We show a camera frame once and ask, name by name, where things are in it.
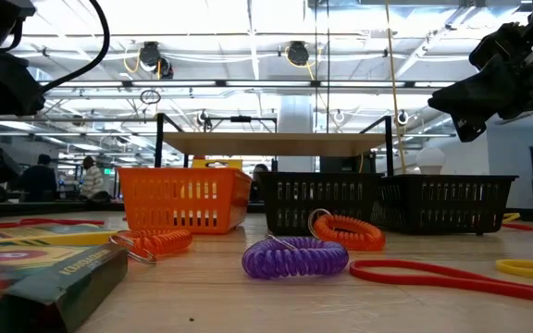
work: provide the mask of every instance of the white column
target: white column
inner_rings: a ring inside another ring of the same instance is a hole
[[[311,133],[314,127],[312,102],[313,98],[307,95],[282,96],[278,118],[279,133]],[[314,157],[279,157],[279,171],[314,172]]]

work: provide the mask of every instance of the wooden shelf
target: wooden shelf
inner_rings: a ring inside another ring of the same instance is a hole
[[[166,133],[185,154],[356,156],[385,142],[384,134]]]

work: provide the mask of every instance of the black basket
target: black basket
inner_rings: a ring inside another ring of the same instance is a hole
[[[409,234],[473,232],[501,228],[511,183],[517,176],[401,175],[381,179],[372,222]]]
[[[307,218],[317,208],[368,220],[381,175],[273,172],[259,177],[268,229],[275,235],[311,236]]]

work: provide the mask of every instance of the orange coil keychain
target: orange coil keychain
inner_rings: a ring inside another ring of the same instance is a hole
[[[129,249],[129,257],[155,265],[157,256],[186,249],[192,243],[189,230],[123,231],[110,237],[113,243]]]
[[[326,214],[312,224],[312,218],[317,212]],[[348,250],[379,251],[386,244],[386,237],[380,229],[356,218],[334,216],[326,209],[316,209],[312,212],[308,217],[308,227],[314,237],[323,241],[335,241]]]

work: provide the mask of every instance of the person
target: person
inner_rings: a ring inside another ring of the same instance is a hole
[[[268,172],[268,166],[257,164],[252,172],[252,181],[258,181],[258,174],[261,172]]]
[[[19,177],[18,188],[28,193],[24,202],[38,203],[55,199],[56,176],[55,171],[49,167],[50,164],[51,156],[40,154],[38,164],[26,169]]]
[[[268,172],[268,167],[264,164],[258,164],[254,167],[252,172],[252,186],[250,187],[250,202],[256,203],[263,200],[262,193],[260,191],[260,178],[258,175],[262,172]]]
[[[100,169],[95,165],[91,156],[83,159],[83,168],[86,170],[83,178],[80,196],[84,199],[92,199],[95,194],[103,191],[104,180]]]

